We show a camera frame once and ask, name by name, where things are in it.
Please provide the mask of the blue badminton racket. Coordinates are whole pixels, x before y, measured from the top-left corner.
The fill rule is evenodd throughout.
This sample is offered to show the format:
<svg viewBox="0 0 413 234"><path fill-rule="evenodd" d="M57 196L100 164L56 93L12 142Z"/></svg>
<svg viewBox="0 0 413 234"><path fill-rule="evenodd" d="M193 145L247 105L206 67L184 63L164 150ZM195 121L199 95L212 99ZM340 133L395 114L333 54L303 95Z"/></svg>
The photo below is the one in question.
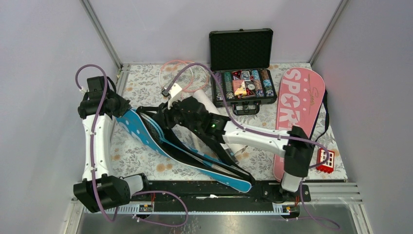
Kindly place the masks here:
<svg viewBox="0 0 413 234"><path fill-rule="evenodd" d="M221 153L220 158L215 159L206 155L186 144L182 143L172 130L163 130L151 118L150 113L138 113L139 126L141 127L140 136L142 141L147 141L148 145L158 150L161 154L174 159L182 164L204 171L215 171L216 173L232 173L230 169L235 165L234 157L218 147Z"/></svg>

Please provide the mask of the blue racket cover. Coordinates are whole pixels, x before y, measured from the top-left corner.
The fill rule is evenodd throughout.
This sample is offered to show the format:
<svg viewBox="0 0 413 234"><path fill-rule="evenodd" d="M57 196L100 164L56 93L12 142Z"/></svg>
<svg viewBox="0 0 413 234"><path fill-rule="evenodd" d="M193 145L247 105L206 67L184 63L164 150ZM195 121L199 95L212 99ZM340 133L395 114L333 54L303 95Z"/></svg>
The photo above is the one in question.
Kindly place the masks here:
<svg viewBox="0 0 413 234"><path fill-rule="evenodd" d="M170 129L162 129L148 112L128 110L117 123L134 139L157 153L208 175L226 186L246 193L256 184L254 177L184 144Z"/></svg>

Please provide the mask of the white cardboard tube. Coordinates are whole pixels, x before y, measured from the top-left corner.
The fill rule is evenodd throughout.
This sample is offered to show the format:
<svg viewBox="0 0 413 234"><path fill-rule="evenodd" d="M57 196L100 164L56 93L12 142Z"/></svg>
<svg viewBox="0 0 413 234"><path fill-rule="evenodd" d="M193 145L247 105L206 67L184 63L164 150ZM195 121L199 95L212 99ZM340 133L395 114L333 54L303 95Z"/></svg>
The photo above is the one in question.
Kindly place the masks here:
<svg viewBox="0 0 413 234"><path fill-rule="evenodd" d="M206 93L203 90L197 90L193 93L193 97L197 99L201 104L203 104L206 108L207 111L210 113L218 114L218 115L224 115L228 116L228 114L222 114L217 107L213 104L213 102L209 99L209 97L206 95ZM245 151L246 146L241 145L241 144L222 144L222 147L225 150L229 150L229 152L236 156L237 154L240 154Z"/></svg>

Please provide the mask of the pink racket cover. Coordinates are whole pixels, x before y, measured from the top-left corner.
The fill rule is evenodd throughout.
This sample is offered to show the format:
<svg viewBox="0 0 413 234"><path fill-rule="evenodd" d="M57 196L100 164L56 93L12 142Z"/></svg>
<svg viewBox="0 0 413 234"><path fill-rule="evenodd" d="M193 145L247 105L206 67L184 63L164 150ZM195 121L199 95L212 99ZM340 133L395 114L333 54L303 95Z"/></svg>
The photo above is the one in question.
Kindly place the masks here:
<svg viewBox="0 0 413 234"><path fill-rule="evenodd" d="M299 126L312 138L325 90L323 78L313 70L287 69L279 85L276 130L289 131Z"/></svg>

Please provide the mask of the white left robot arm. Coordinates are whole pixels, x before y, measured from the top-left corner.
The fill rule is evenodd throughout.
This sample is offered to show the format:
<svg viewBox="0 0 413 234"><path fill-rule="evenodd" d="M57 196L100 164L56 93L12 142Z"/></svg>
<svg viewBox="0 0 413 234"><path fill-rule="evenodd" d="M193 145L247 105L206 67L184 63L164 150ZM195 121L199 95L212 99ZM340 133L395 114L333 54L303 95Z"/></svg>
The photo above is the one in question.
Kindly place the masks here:
<svg viewBox="0 0 413 234"><path fill-rule="evenodd" d="M88 89L77 109L86 139L82 181L73 186L75 197L91 213L130 202L132 195L146 200L151 194L144 174L116 177L111 165L111 128L116 117L130 110L130 102L116 93L104 76L87 79Z"/></svg>

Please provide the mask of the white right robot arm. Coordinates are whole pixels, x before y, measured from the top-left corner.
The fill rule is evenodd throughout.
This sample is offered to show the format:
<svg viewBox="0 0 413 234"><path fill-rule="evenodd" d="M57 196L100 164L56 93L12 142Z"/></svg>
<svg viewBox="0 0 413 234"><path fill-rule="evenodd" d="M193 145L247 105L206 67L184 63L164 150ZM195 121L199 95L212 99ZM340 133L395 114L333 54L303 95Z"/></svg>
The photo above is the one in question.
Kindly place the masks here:
<svg viewBox="0 0 413 234"><path fill-rule="evenodd" d="M314 146L301 127L270 130L244 125L230 115L207 108L194 97L160 104L153 118L163 129L185 127L204 143L240 144L282 157L284 174L279 193L284 200L293 200L308 176Z"/></svg>

